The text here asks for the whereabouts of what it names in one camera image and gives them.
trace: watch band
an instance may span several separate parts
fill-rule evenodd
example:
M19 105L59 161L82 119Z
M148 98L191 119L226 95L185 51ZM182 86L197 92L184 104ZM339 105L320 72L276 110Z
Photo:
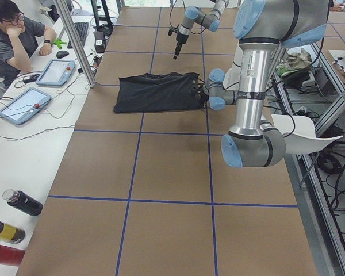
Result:
M45 44L45 43L50 43L50 44L51 44L51 46L52 46L51 41L50 41L50 40L48 40L48 39L45 39L45 40L44 40L44 44Z

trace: white table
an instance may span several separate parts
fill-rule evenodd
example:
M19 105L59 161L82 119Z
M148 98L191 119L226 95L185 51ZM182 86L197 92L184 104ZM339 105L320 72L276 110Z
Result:
M91 16L74 16L74 22L87 21L90 22ZM57 34L63 29L63 24L59 19L53 26ZM68 41L66 32L62 35L63 41ZM56 58L58 47L53 46L52 54L48 56L39 56L39 49L31 57L32 71L42 71L50 59ZM76 60L73 49L67 49L63 45L63 49L70 54L64 59L75 60L77 68L79 62ZM94 51L93 28L89 27L89 34L84 47L88 56ZM61 88L38 87L35 83L28 83L25 87L17 89L14 83L8 88L4 96L16 97L28 87L38 87L40 90L50 94L54 98L60 90L73 82L78 76L75 71L71 79ZM6 189L22 190L33 198L45 203L52 182L58 171L60 162L62 161L64 152L67 148L70 137L73 133L76 120L82 110L83 104L88 93L88 83L84 75L81 75L75 83L69 88L73 93L74 100L70 109L60 119L53 118L48 112L42 110L35 115L29 122L22 126L15 126L4 119L0 118L0 136L13 137L20 139L39 133L45 129L57 127L68 127L45 132L35 137L14 141L0 138L0 220L17 227L21 227L26 231L26 237L20 244L8 244L0 242L0 244L20 249L26 249L35 229L38 217L31 217L11 206L3 199L2 193ZM45 108L54 116L61 116L67 109L73 96L65 91L60 96L51 101ZM15 275L18 267L0 265L0 276Z

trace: black mouse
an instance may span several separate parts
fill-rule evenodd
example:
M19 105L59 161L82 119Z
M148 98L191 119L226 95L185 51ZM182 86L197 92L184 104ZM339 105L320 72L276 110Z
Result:
M62 59L63 57L65 57L67 55L69 55L69 52L67 52L67 51L59 51L59 52L56 53L56 57L58 59Z

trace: light blue tablet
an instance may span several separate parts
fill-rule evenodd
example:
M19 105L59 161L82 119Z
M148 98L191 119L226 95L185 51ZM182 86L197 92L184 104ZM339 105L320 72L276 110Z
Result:
M75 70L74 60L52 59L36 81L40 86L63 86Z
M0 116L12 124L21 125L36 115L50 100L49 94L30 87L2 108Z

